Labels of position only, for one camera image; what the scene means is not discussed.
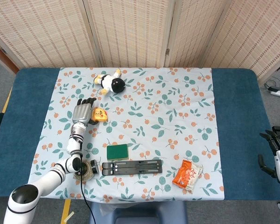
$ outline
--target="plush toy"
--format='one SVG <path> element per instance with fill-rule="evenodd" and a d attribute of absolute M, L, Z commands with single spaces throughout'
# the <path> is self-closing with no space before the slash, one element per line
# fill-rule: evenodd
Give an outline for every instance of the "plush toy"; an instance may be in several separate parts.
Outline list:
<path fill-rule="evenodd" d="M 94 78 L 95 84 L 101 84 L 103 95 L 106 95 L 107 92 L 112 91 L 115 93 L 122 92 L 125 89 L 125 82 L 120 78 L 121 71 L 117 69 L 113 75 L 98 75 Z"/>

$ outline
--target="orange snack bag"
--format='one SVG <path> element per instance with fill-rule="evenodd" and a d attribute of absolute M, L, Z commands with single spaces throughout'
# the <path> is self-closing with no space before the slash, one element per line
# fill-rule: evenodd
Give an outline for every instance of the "orange snack bag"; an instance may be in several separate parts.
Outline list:
<path fill-rule="evenodd" d="M 193 193 L 194 185 L 202 173 L 203 167 L 198 166 L 190 161 L 183 160 L 182 166 L 173 179 L 172 183 L 180 188 L 188 190 Z"/>

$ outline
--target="sponge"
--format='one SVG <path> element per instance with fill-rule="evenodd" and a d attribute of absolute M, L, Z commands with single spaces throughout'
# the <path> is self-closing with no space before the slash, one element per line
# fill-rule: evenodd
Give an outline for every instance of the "sponge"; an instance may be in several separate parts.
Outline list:
<path fill-rule="evenodd" d="M 125 160 L 128 158 L 127 144 L 107 146 L 107 160 Z"/>

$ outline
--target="white tablecloth with leaf pattern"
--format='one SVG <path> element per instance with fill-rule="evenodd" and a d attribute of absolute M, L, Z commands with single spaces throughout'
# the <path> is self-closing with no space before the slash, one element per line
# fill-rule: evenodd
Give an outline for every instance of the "white tablecloth with leaf pattern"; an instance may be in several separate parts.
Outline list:
<path fill-rule="evenodd" d="M 166 200 L 223 200 L 216 113 L 210 68 L 121 68 L 126 89 L 100 94 L 93 79 L 116 68 L 61 68 L 35 152 L 29 182 L 68 157 L 72 112 L 79 98 L 96 97 L 108 122 L 89 125 L 84 159 L 107 162 L 106 147 L 128 144 L 129 159 L 162 159 L 162 174 L 95 175 L 83 183 L 88 200 L 126 203 Z M 182 160 L 203 166 L 193 194 L 172 184 Z M 80 181 L 68 174 L 47 197 L 81 198 Z"/>

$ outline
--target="woven panel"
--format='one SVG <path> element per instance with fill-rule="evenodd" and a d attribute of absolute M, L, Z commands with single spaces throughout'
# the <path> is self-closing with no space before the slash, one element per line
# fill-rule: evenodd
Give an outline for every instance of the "woven panel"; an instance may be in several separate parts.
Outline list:
<path fill-rule="evenodd" d="M 280 0 L 234 0 L 205 58 L 207 67 L 265 75 L 280 60 Z"/>
<path fill-rule="evenodd" d="M 0 38 L 25 67 L 96 67 L 77 1 L 0 1 Z"/>
<path fill-rule="evenodd" d="M 198 67 L 225 0 L 182 0 L 175 43 L 170 46 L 170 67 Z"/>
<path fill-rule="evenodd" d="M 106 67 L 159 67 L 170 0 L 88 0 Z"/>

